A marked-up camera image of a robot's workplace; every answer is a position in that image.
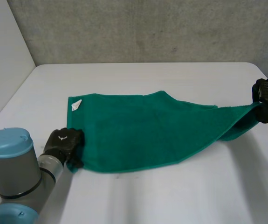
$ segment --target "white tag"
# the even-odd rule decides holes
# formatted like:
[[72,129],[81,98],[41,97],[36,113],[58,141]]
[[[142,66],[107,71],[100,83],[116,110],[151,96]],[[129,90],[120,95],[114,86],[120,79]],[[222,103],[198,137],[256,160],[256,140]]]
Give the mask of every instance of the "white tag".
[[78,100],[77,102],[73,103],[73,104],[72,104],[72,111],[77,110],[78,107],[80,106],[81,102],[82,102],[82,100],[80,99],[80,100]]

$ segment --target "robotic arm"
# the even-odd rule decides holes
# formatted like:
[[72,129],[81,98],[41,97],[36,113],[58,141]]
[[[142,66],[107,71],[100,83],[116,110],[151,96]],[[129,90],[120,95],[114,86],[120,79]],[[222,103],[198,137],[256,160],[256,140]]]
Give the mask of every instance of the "robotic arm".
[[55,130],[37,159],[28,131],[0,130],[0,224],[33,224],[60,178],[64,163],[83,166],[76,155],[83,145],[81,130]]

